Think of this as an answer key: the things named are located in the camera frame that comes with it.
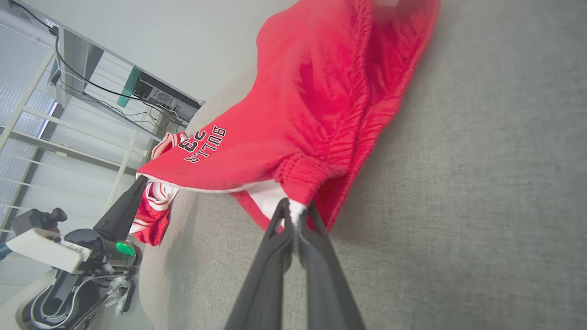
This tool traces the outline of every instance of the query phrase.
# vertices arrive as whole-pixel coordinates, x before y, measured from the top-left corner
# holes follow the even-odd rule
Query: white metal frame
[[[127,165],[129,163],[129,160],[130,160],[130,157],[131,157],[132,153],[133,152],[134,153],[139,153],[139,154],[143,155],[143,157],[144,157],[144,156],[147,155],[147,153],[149,152],[149,150],[142,150],[142,149],[139,149],[139,148],[137,148],[135,146],[136,141],[137,141],[137,138],[139,137],[139,131],[137,129],[134,130],[133,135],[132,135],[132,137],[131,137],[131,139],[130,139],[130,141],[129,141],[128,144],[120,144],[120,143],[114,141],[113,139],[111,139],[109,137],[92,135],[92,134],[90,134],[88,132],[85,132],[83,128],[81,128],[81,127],[79,127],[79,126],[77,126],[77,125],[75,125],[73,123],[70,123],[70,122],[67,122],[65,120],[58,119],[58,118],[55,118],[55,117],[46,115],[46,114],[44,114],[42,112],[39,112],[39,111],[37,111],[35,109],[31,109],[30,107],[25,106],[26,103],[27,103],[27,101],[28,101],[28,99],[30,98],[32,92],[35,90],[36,85],[39,82],[39,79],[43,75],[43,72],[48,67],[48,64],[53,60],[53,55],[54,55],[53,54],[53,50],[50,50],[50,51],[47,52],[47,55],[43,59],[41,65],[39,66],[39,68],[37,69],[37,71],[35,72],[35,75],[31,79],[31,82],[26,87],[26,89],[25,89],[25,91],[24,91],[21,99],[19,100],[18,104],[16,105],[16,108],[15,108],[14,112],[10,116],[8,122],[6,123],[6,127],[4,128],[4,131],[2,132],[2,135],[0,135],[0,152],[2,151],[2,149],[4,148],[4,145],[6,145],[6,142],[8,141],[9,137],[13,133],[13,129],[16,126],[16,124],[18,122],[18,119],[20,118],[20,116],[21,116],[21,114],[23,112],[30,113],[30,114],[32,114],[34,116],[41,117],[41,118],[43,118],[45,120],[48,120],[50,122],[53,122],[55,124],[61,125],[63,127],[67,127],[69,129],[75,130],[77,132],[83,133],[83,134],[88,135],[88,136],[91,136],[91,137],[94,137],[95,139],[98,139],[98,140],[101,140],[101,141],[104,141],[104,142],[107,142],[107,143],[113,144],[115,146],[122,147],[122,148],[126,149],[126,152],[124,154],[124,157],[122,159],[122,162],[119,164],[119,163],[115,163],[115,162],[112,162],[112,161],[109,161],[109,160],[106,160],[106,159],[101,159],[100,157],[91,155],[89,153],[84,153],[82,151],[78,151],[78,150],[72,149],[70,147],[65,147],[65,146],[63,146],[61,144],[57,144],[57,143],[54,143],[54,142],[51,142],[51,141],[47,141],[47,140],[42,140],[42,139],[40,139],[38,137],[35,137],[35,136],[29,136],[27,134],[19,133],[21,136],[26,136],[27,138],[29,138],[33,142],[34,141],[38,141],[38,142],[41,142],[42,141],[44,145],[47,145],[48,144],[48,145],[51,145],[51,146],[59,147],[62,150],[67,150],[68,153],[78,154],[78,155],[85,156],[85,157],[90,157],[91,159],[102,161],[104,163],[111,164],[111,165],[114,165],[114,166],[118,167],[119,170],[118,170],[118,172],[116,174],[116,178],[114,180],[112,189],[110,190],[110,194],[109,194],[108,199],[106,201],[106,205],[104,205],[104,212],[106,212],[110,208],[110,206],[112,205],[112,203],[114,202],[114,198],[115,198],[116,193],[117,193],[117,190],[119,188],[120,181],[121,181],[121,179],[123,177],[123,174],[124,174],[125,169],[127,168]],[[140,120],[141,121],[144,121],[146,119],[146,113],[147,113],[146,111],[147,110],[145,110],[145,112],[143,112],[143,114],[140,116]],[[25,159],[25,158],[14,156],[14,155],[7,155],[7,156],[16,157],[16,158],[19,158],[19,159],[22,159],[22,160],[26,160],[26,161],[28,161],[30,163],[36,163],[38,165],[50,166],[50,165],[43,164],[43,163],[38,162],[38,161],[33,161],[32,159]],[[64,170],[64,169],[59,169],[59,170],[66,171],[66,172],[69,172],[69,173],[72,173],[72,174],[75,174],[75,175],[84,176],[82,174],[75,173],[75,172],[68,171],[68,170]],[[0,178],[0,180],[6,180],[6,181],[18,183],[20,185],[24,185],[24,186],[30,186],[30,187],[35,187],[35,188],[43,188],[43,189],[50,189],[50,190],[55,191],[55,188],[53,188],[53,187],[51,187],[51,188],[49,188],[49,187],[41,187],[41,186],[36,186],[36,185],[32,185],[32,184],[28,184],[28,183],[24,183],[24,182],[20,182],[20,181],[15,181],[15,180],[10,180],[10,179],[6,179],[6,178]],[[15,208],[15,209],[18,209],[18,210],[23,210],[22,207],[18,207],[18,206],[15,206],[15,205],[7,205],[7,204],[4,204],[4,203],[0,203],[0,206],[7,206],[7,207]]]

